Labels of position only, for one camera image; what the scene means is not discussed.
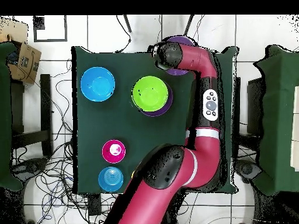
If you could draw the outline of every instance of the white tile floor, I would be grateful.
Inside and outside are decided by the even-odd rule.
[[[189,15],[163,15],[163,37],[183,34]],[[196,15],[191,24],[188,35],[193,37],[198,20],[201,15]],[[205,15],[199,27],[199,45],[221,52],[225,47],[239,47],[237,56],[237,76],[241,77],[241,119],[242,123],[247,123],[247,101],[246,86],[249,80],[260,77],[258,69],[252,63],[265,56],[265,48],[269,44],[279,44],[289,50],[296,49],[298,44],[298,30],[292,16],[276,15]],[[15,16],[15,19],[28,24],[28,44],[41,51],[41,61],[36,82],[40,79],[40,74],[50,74],[51,76],[67,71],[67,60],[71,59],[71,46],[82,46],[92,52],[114,52],[123,48],[128,42],[128,36],[122,30],[115,16],[67,16],[67,42],[40,42],[33,41],[33,17]],[[119,16],[121,23],[126,28],[124,19]],[[128,15],[131,24],[132,42],[124,52],[134,53],[146,51],[150,44],[157,41],[160,31],[159,15]],[[48,24],[43,31],[37,31],[38,39],[63,39],[63,16],[45,16],[45,23],[55,21],[57,31]],[[72,103],[71,97],[71,73],[52,79],[52,97],[64,112],[67,101],[55,91],[55,84],[58,90]],[[61,117],[57,109],[53,106],[53,139],[61,126]],[[72,108],[69,108],[65,121],[72,127]],[[27,86],[24,95],[24,116],[23,122],[25,131],[40,130],[40,94],[36,85]],[[240,125],[241,132],[246,132],[246,126]],[[54,148],[59,144],[69,141],[70,135],[58,135],[54,141]],[[20,155],[24,149],[18,149]],[[41,156],[41,145],[34,144],[28,146],[28,153],[23,158],[29,159]],[[55,158],[62,157],[60,150],[55,154]],[[45,189],[45,186],[37,178],[38,185]],[[227,194],[199,194],[196,202],[196,194],[189,194],[178,216],[179,224],[189,224],[190,214],[192,217],[190,224],[239,224],[241,222],[251,224],[254,212],[253,192],[250,185],[244,184],[241,178],[235,174],[234,183],[238,187],[238,192],[234,195]],[[29,181],[25,193],[25,215],[27,219],[36,222],[42,217],[41,203],[45,195],[35,184],[34,178]],[[102,195],[103,200],[110,195]],[[109,199],[103,203],[103,208],[108,209],[113,200]],[[42,224],[57,224],[66,209],[61,207],[53,208],[49,215],[54,216],[49,220],[44,220]],[[97,220],[104,220],[105,217],[98,217]],[[77,209],[69,209],[65,214],[65,220],[59,224],[87,224],[80,216]]]

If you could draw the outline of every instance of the pink cup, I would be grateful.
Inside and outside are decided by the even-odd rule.
[[[117,163],[124,159],[126,149],[119,140],[109,140],[102,148],[102,156],[109,163]]]

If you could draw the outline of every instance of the blue cup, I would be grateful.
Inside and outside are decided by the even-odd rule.
[[[103,67],[92,67],[81,78],[83,95],[93,102],[103,102],[111,97],[115,89],[115,80],[110,71]]]
[[[124,182],[122,172],[116,167],[106,167],[99,174],[99,185],[108,192],[117,191]]]

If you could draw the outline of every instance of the stacked cups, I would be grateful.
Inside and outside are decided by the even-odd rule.
[[[169,85],[155,76],[139,79],[133,85],[131,97],[140,112],[150,117],[166,113],[173,100]]]

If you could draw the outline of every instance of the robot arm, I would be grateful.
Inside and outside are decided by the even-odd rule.
[[[218,78],[212,54],[173,42],[161,42],[149,49],[158,68],[195,72],[192,123],[186,131],[186,146],[160,146],[144,158],[104,224],[161,224],[178,189],[207,184],[220,162]]]

